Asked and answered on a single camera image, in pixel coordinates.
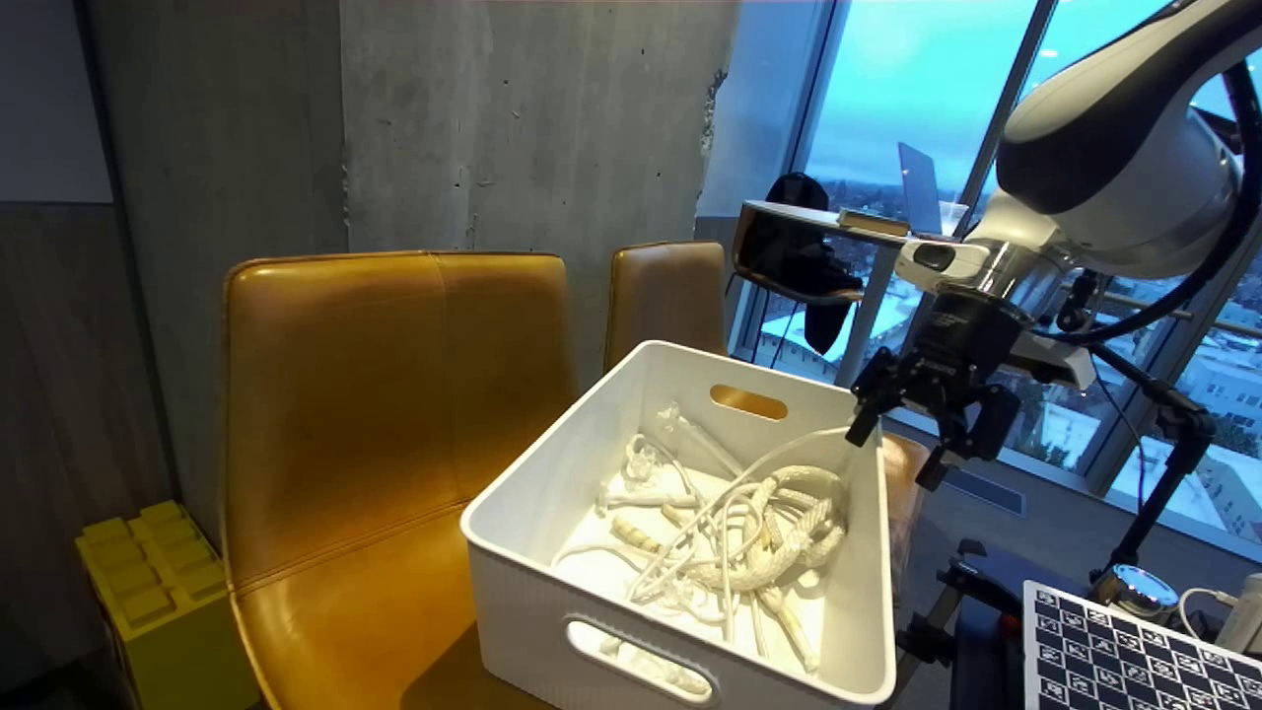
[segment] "yellow chair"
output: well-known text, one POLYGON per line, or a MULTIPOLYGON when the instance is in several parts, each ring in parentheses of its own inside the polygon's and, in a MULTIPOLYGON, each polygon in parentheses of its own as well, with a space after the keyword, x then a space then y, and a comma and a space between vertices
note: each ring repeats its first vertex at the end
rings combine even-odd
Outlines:
POLYGON ((602 368, 639 340, 725 350, 725 261, 718 239, 633 245, 612 255, 602 368))
POLYGON ((267 705, 538 705, 477 661, 457 515, 569 402, 556 255, 293 255, 225 285, 230 600, 267 705))

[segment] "white plastic bin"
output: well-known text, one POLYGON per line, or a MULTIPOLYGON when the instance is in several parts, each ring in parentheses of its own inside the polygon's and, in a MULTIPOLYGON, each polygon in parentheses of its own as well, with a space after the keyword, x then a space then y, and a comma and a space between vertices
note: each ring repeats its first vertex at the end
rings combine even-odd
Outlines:
MULTIPOLYGON (((852 395, 841 385, 674 343, 633 345, 463 515, 484 667, 552 705, 581 710, 837 710, 885 702, 895 688, 895 638, 879 428, 854 449, 837 433, 846 418, 852 395), (757 395, 762 411, 772 414, 731 404, 735 390, 757 395), (593 502, 630 433, 653 428, 672 404, 745 465, 783 449, 783 440, 806 440, 783 458, 846 468, 846 536, 821 582, 821 616, 812 616, 821 667, 812 675, 672 623, 612 586, 556 577, 556 553, 593 515, 593 502), (599 653, 612 638, 633 661, 599 653)), ((689 465, 718 468, 704 446, 682 446, 678 454, 689 465)))

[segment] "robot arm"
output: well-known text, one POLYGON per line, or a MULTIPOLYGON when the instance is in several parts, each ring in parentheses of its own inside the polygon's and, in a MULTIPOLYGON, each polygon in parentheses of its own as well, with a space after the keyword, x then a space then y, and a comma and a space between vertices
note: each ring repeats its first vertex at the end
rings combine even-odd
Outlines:
POLYGON ((862 440, 885 411, 910 402, 938 418, 924 483, 957 458, 992 458, 1016 414, 990 383, 1002 364, 1087 377, 1087 356, 1037 336, 1025 303, 1069 268, 1180 276, 1238 245, 1257 198, 1192 97, 1254 45, 1257 0, 1171 0, 1028 95, 996 149, 1002 193, 969 236, 904 245, 900 276, 925 307, 904 350, 879 350, 852 383, 846 436, 862 440))

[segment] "bin handle hole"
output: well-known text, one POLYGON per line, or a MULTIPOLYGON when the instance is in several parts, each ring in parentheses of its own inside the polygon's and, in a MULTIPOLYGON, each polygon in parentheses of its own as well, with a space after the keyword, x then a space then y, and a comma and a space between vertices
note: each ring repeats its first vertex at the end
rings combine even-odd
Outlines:
POLYGON ((757 418, 789 418, 789 404, 781 398, 769 398, 769 395, 757 395, 757 390, 741 390, 741 385, 710 385, 710 398, 718 404, 731 404, 731 411, 745 411, 745 414, 757 414, 757 418))
POLYGON ((565 638, 573 649, 581 649, 620 675, 630 675, 630 679, 639 679, 678 702, 710 705, 710 696, 712 696, 712 682, 704 675, 699 675, 687 661, 668 657, 643 642, 630 642, 606 628, 569 617, 565 638))

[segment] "yellow container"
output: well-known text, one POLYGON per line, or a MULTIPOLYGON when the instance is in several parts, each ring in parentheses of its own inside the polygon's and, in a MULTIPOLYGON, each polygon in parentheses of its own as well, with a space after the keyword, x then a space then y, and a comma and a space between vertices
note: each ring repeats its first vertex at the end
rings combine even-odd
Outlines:
POLYGON ((261 705, 230 610, 225 566, 194 515, 148 506, 73 536, 142 710, 261 705))

